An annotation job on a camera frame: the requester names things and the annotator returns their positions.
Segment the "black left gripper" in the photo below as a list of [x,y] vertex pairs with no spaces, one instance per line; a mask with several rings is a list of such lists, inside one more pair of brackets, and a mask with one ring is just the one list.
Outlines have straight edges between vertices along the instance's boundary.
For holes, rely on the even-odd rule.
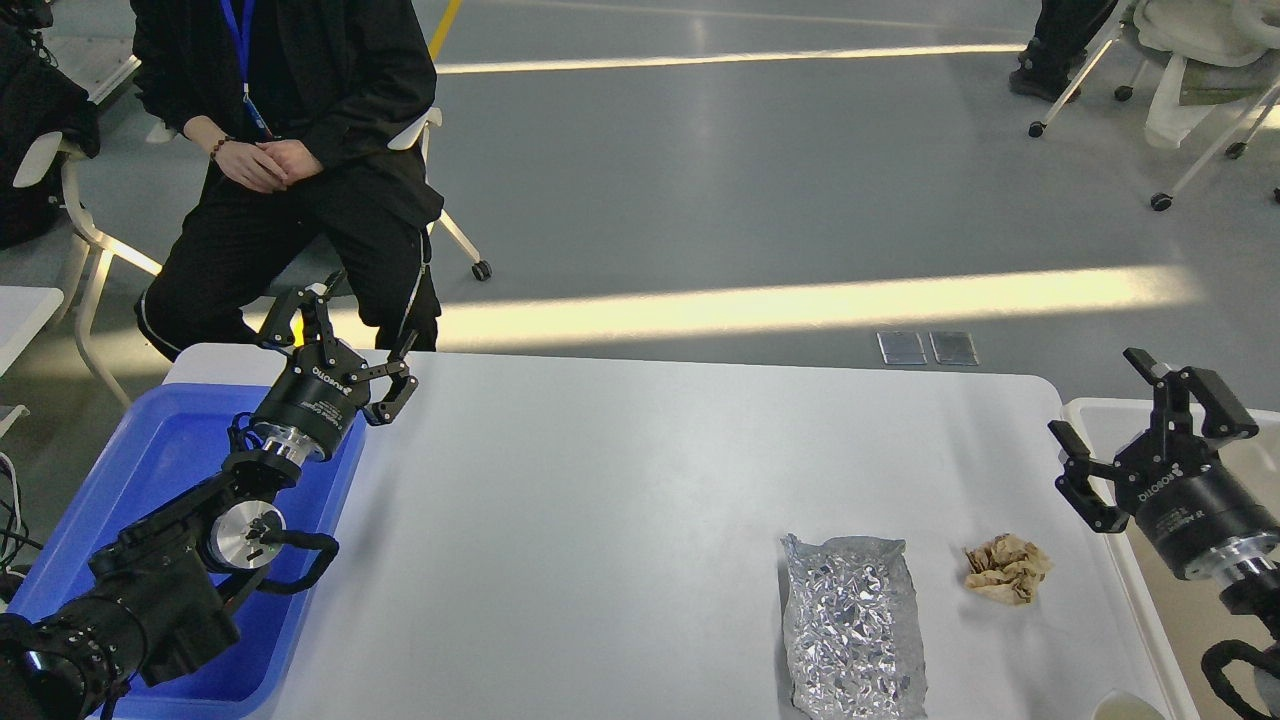
[[[340,447],[357,415],[371,427],[390,424],[408,402],[419,380],[406,356],[416,329],[399,333],[381,364],[339,345],[329,318],[329,284],[285,290],[255,334],[255,345],[285,355],[289,361],[252,414],[251,427],[264,439],[293,433],[311,442],[311,455],[323,461]],[[374,380],[390,382],[381,398],[372,398]]]

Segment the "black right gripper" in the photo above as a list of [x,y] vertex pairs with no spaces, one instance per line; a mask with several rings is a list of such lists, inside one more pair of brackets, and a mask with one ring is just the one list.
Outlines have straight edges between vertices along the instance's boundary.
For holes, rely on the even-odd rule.
[[[1066,454],[1059,493],[1094,533],[1121,533],[1137,519],[1147,541],[1180,580],[1243,582],[1277,570],[1277,519],[1225,468],[1221,447],[1258,434],[1260,425],[1213,370],[1174,369],[1142,348],[1123,356],[1153,388],[1149,429],[1111,462],[1065,420],[1048,429]],[[1092,478],[1112,482],[1106,503]]]

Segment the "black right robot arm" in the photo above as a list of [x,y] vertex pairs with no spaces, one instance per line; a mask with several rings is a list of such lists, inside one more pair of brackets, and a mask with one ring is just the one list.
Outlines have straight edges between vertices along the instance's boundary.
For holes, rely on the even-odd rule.
[[1149,424],[1101,461],[1069,421],[1051,421],[1065,455],[1056,491],[1096,533],[1134,521],[1176,579],[1213,582],[1231,615],[1257,619],[1276,641],[1277,518],[1221,456],[1260,424],[1219,373],[1174,368],[1137,347],[1123,355],[1152,389]]

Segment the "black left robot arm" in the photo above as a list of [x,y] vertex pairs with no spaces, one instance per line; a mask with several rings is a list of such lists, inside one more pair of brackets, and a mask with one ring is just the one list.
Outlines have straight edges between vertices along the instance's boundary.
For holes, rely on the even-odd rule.
[[280,293],[257,345],[288,356],[262,402],[233,418],[220,470],[124,527],[88,560],[93,584],[56,612],[3,615],[5,719],[108,719],[134,676],[148,685],[198,671],[238,642],[255,592],[314,587],[339,552],[291,529],[275,506],[310,459],[333,457],[357,416],[385,425],[417,388],[399,331],[383,364],[338,340],[332,282]]

